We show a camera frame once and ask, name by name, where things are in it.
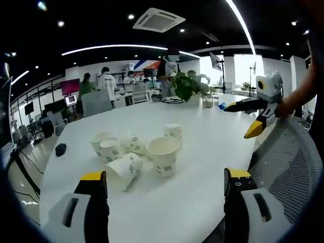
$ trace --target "blue object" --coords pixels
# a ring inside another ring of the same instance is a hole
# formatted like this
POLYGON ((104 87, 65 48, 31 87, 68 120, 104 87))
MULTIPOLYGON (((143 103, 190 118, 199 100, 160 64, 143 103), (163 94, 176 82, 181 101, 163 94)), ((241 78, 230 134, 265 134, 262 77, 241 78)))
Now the blue object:
POLYGON ((225 109, 225 108, 227 107, 227 104, 224 103, 224 102, 222 102, 222 103, 220 103, 220 104, 218 105, 218 107, 219 107, 221 110, 223 110, 223 109, 225 109))

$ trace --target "white paper cup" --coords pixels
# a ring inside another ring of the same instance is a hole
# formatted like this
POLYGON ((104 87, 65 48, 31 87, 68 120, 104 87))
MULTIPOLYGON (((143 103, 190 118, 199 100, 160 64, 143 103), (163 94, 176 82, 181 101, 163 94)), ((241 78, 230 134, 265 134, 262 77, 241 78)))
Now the white paper cup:
POLYGON ((143 160, 134 153, 125 154, 122 158, 105 165, 107 180, 121 191, 126 191, 128 185, 141 170, 143 160))
POLYGON ((182 130, 181 126, 178 123, 168 123, 164 125, 165 131, 164 136, 165 137, 175 137, 179 141, 182 139, 182 130))
POLYGON ((111 138, 100 143, 101 154, 106 163, 112 162, 115 159, 121 158, 124 151, 117 139, 111 138))
POLYGON ((102 156, 100 143, 110 138, 111 138, 110 133, 98 133, 95 137, 92 138, 90 143, 98 156, 102 156))
POLYGON ((137 136, 136 134, 125 135, 121 139, 121 146, 125 151, 147 154, 146 153, 147 140, 142 136, 137 136))
POLYGON ((147 145, 148 156, 160 176, 169 177, 174 173, 179 148, 180 142, 175 137, 155 138, 147 145))

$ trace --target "black computer mouse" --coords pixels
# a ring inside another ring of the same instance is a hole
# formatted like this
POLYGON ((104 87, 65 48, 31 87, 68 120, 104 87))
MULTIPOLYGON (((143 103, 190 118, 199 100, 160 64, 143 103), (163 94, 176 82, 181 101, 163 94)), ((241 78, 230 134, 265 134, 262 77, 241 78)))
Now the black computer mouse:
POLYGON ((55 148, 56 156, 58 156, 58 157, 62 156, 63 154, 65 154, 65 150, 66 150, 66 144, 65 143, 60 143, 55 148))

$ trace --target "curved led light strip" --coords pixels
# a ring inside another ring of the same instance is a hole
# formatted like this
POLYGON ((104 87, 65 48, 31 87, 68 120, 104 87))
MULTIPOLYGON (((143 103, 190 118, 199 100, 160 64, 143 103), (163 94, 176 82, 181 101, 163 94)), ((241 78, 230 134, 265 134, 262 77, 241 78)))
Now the curved led light strip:
POLYGON ((24 73, 22 73, 21 75, 19 75, 15 80, 13 80, 11 82, 11 85, 14 85, 19 79, 21 79, 23 76, 25 76, 26 74, 29 73, 29 70, 25 71, 24 73))
MULTIPOLYGON (((158 50, 164 50, 164 51, 168 50, 168 48, 165 48, 165 47, 155 47, 155 46, 145 46, 145 45, 104 45, 104 46, 96 46, 96 47, 87 47, 87 48, 73 50, 70 52, 65 52, 65 53, 62 53, 62 56, 69 55, 69 54, 76 53, 76 52, 82 52, 82 51, 99 49, 99 48, 109 48, 109 47, 141 47, 141 48, 151 48, 151 49, 158 49, 158 50)), ((187 52, 179 51, 179 53, 187 55, 187 56, 199 58, 199 59, 201 58, 200 56, 197 56, 197 55, 191 54, 191 53, 187 53, 187 52)))
POLYGON ((249 44, 251 46, 251 49, 252 49, 252 53, 253 55, 256 55, 256 52, 255 52, 255 49, 254 49, 254 45, 253 45, 253 42, 252 42, 252 38, 250 36, 250 33, 249 33, 249 30, 247 28, 247 25, 245 24, 243 18, 242 18, 242 15, 241 13, 239 12, 239 10, 237 9, 236 5, 233 3, 232 0, 226 0, 227 4, 231 7, 231 9, 233 10, 234 14, 236 15, 237 19, 239 20, 244 32, 245 32, 245 35, 247 36, 248 38, 248 41, 249 41, 249 44))

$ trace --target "white shirt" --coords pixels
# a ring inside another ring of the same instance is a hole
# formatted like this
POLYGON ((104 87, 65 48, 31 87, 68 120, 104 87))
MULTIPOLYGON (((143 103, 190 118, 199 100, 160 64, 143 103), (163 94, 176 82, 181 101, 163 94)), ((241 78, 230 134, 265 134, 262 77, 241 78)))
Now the white shirt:
POLYGON ((101 90, 107 90, 110 101, 115 100, 115 88, 117 88, 116 80, 108 72, 105 72, 103 73, 103 75, 101 75, 101 81, 98 88, 101 90))
POLYGON ((124 85, 134 85, 135 84, 135 79, 133 77, 125 77, 124 78, 124 85))

